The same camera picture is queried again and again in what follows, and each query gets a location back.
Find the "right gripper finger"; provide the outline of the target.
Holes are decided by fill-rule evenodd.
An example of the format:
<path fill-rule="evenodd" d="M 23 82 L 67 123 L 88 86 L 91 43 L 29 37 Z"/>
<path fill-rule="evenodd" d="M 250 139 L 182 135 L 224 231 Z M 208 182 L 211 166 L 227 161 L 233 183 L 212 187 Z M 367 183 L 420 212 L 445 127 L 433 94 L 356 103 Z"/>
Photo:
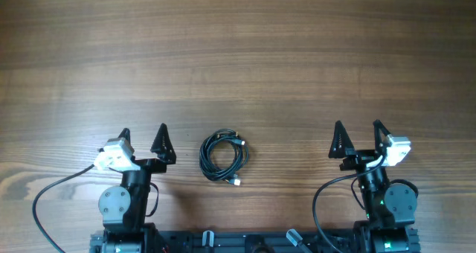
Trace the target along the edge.
<path fill-rule="evenodd" d="M 346 158 L 356 154 L 350 137 L 341 121 L 335 122 L 334 134 L 329 149 L 329 158 Z"/>
<path fill-rule="evenodd" d="M 374 138 L 375 138 L 375 151 L 378 153 L 383 153 L 386 148 L 384 139 L 388 135 L 390 135 L 391 132 L 385 127 L 385 125 L 379 119 L 376 119 L 373 122 L 373 128 L 374 128 Z"/>

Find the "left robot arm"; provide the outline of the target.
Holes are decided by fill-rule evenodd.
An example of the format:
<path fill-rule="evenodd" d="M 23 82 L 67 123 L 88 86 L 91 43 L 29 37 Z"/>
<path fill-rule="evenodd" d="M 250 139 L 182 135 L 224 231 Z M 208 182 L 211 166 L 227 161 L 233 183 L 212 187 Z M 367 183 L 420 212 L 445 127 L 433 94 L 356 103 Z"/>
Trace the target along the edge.
<path fill-rule="evenodd" d="M 100 149 L 94 166 L 98 170 L 113 170 L 122 175 L 118 186 L 104 190 L 98 201 L 103 218 L 103 233 L 91 235 L 89 251 L 95 253 L 168 252 L 170 247 L 153 223 L 145 219 L 149 192 L 157 188 L 151 182 L 155 173 L 166 173 L 169 164 L 176 163 L 176 154 L 166 124 L 155 136 L 150 152 L 154 158 L 137 159 L 125 128 L 117 138 L 109 139 Z"/>

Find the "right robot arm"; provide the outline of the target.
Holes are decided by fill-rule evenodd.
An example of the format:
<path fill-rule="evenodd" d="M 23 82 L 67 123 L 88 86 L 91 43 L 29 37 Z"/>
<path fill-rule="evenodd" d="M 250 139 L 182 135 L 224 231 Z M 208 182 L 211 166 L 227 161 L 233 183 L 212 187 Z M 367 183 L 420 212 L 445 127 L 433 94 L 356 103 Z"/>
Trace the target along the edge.
<path fill-rule="evenodd" d="M 420 252 L 415 223 L 419 191 L 404 179 L 390 180 L 386 169 L 395 167 L 410 152 L 411 142 L 405 136 L 395 136 L 375 121 L 375 148 L 357 150 L 344 125 L 335 122 L 330 158 L 341 158 L 342 171 L 355 171 L 360 188 L 361 206 L 367 219 L 353 226 L 356 252 Z"/>

